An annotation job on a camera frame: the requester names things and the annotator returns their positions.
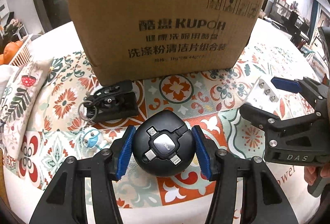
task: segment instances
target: table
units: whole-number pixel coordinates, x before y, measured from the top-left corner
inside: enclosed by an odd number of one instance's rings
[[[86,93],[101,87],[82,50],[73,23],[63,25],[32,43],[35,59],[55,54],[53,68],[34,105],[17,160],[5,159],[4,177],[12,210],[25,222],[31,218],[43,190],[67,156],[88,158],[95,151],[81,143],[77,107]],[[240,158],[263,156],[263,131],[241,118],[238,108],[260,75],[316,79],[297,48],[270,23],[258,19],[248,46],[232,69],[194,72],[133,83],[139,115],[96,124],[104,143],[111,145],[130,124],[138,126],[163,109],[184,119],[189,128],[198,124],[219,148]],[[311,113],[299,94],[281,91],[274,112],[281,119]],[[303,167],[268,164],[286,193],[300,223],[310,218],[319,199],[307,193]],[[204,223],[214,191],[197,158],[181,174],[157,178],[145,173],[132,157],[125,176],[113,183],[124,223]],[[94,223],[90,180],[85,182],[89,223]],[[242,181],[234,222],[240,221]]]

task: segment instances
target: cardboard box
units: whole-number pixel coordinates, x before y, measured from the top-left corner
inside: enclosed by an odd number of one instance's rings
[[[233,67],[264,0],[68,0],[102,85]]]

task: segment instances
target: blue gripper pad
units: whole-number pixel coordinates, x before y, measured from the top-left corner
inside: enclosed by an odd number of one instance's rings
[[[198,159],[199,167],[201,168],[202,174],[206,177],[207,180],[209,180],[212,175],[209,154],[206,151],[206,148],[202,141],[203,138],[200,137],[196,126],[194,126],[191,129],[191,131],[192,131],[192,134],[193,134],[193,136],[195,138],[195,142],[196,142],[196,156]]]
[[[302,91],[301,86],[298,81],[292,81],[290,79],[283,79],[278,77],[273,77],[271,83],[280,90],[293,92],[295,94]]]
[[[118,166],[116,173],[117,180],[120,180],[121,177],[126,174],[128,163],[132,155],[132,142],[134,134],[136,132],[136,128],[132,125],[128,126],[123,137],[126,135],[126,132],[128,132],[128,135],[118,157]]]

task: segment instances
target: black ball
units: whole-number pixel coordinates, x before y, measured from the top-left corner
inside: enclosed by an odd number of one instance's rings
[[[133,139],[137,164],[160,177],[181,173],[190,165],[195,149],[191,130],[170,110],[160,111],[143,122]]]

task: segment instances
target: patterned tablecloth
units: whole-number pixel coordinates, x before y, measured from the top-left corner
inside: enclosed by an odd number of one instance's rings
[[[320,81],[323,80],[325,75],[329,78],[329,69],[317,51],[313,51],[306,45],[303,45],[300,50]]]
[[[257,21],[257,24],[268,23]],[[277,31],[271,25],[270,28],[271,31]],[[133,90],[139,115],[96,124],[97,128],[102,129],[104,141],[110,145],[114,139],[123,135],[128,125],[139,126],[156,112],[169,109],[184,119],[189,128],[200,125],[204,134],[213,139],[219,148],[229,149],[241,158],[263,156],[264,132],[241,118],[238,111],[253,83],[265,74],[288,79],[303,76],[317,78],[302,54],[288,39],[284,38],[284,42],[279,43],[276,39],[267,38],[267,43],[259,43],[260,40],[266,40],[266,37],[261,38],[259,32],[253,33],[250,43],[232,69],[135,81]],[[72,155],[81,159],[93,156],[95,151],[86,149],[81,142],[81,121],[76,111],[86,93],[92,93],[95,87],[99,88],[100,85],[83,51],[54,59],[52,71],[34,105],[19,158],[6,158],[6,168],[31,182],[35,188],[44,190],[66,157]],[[283,91],[281,94],[279,107],[274,112],[281,119],[298,117],[312,111],[299,94]],[[282,180],[285,182],[283,176],[277,179],[279,184]],[[213,193],[215,183],[205,180],[196,157],[185,171],[169,178],[145,173],[132,157],[126,175],[119,182],[114,182],[113,186],[121,208],[155,207],[161,210],[160,206],[196,200],[199,206],[202,206],[201,203],[206,204],[202,216],[205,219],[211,198],[203,198],[211,197],[208,194]],[[86,204],[90,215],[92,200],[89,179],[86,180]],[[197,217],[195,214],[199,211],[192,204],[182,210],[184,214],[182,211],[177,213],[181,217],[169,216],[167,221],[157,223],[179,224],[187,223],[188,220],[194,223]],[[148,220],[147,211],[142,212],[145,214],[141,218]],[[240,204],[237,203],[234,220],[239,221],[239,218]]]

